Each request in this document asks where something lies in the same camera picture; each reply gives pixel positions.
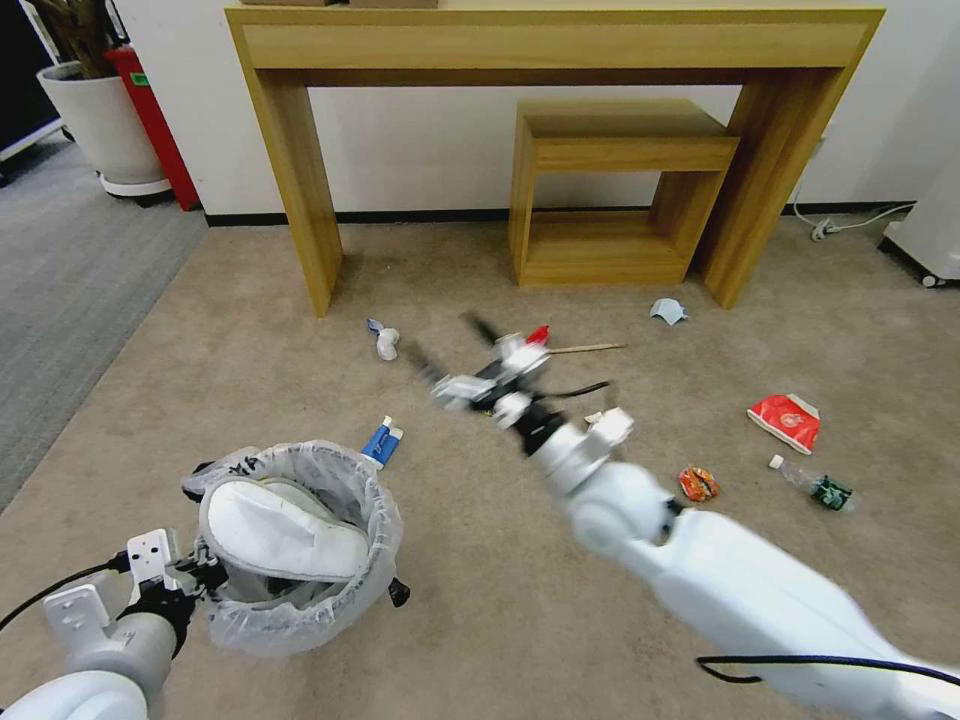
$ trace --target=wooden stool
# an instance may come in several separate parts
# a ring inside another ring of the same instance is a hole
[[[510,251],[520,285],[679,283],[738,139],[689,100],[521,103]],[[535,211],[541,173],[661,171],[642,211]]]

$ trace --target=green bottle label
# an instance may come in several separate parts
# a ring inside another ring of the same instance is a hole
[[[829,475],[824,475],[820,483],[813,489],[813,497],[831,510],[842,509],[851,495],[853,495],[853,490],[844,487]]]

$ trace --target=blue toothpaste tube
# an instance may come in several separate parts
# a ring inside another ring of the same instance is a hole
[[[373,436],[363,446],[360,452],[366,455],[377,466],[378,470],[383,470],[393,451],[400,444],[400,438],[403,437],[403,430],[393,426],[393,418],[387,415],[383,419],[383,424],[376,429]]]

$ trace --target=white plant pot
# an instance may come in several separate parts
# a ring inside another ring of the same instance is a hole
[[[119,77],[80,80],[80,63],[37,73],[80,152],[114,195],[148,195],[170,187]]]

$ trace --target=wooden stick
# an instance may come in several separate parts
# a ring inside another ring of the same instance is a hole
[[[598,352],[599,350],[618,350],[625,348],[623,343],[603,343],[601,345],[574,345],[569,348],[552,348],[551,355],[565,355],[573,352]]]

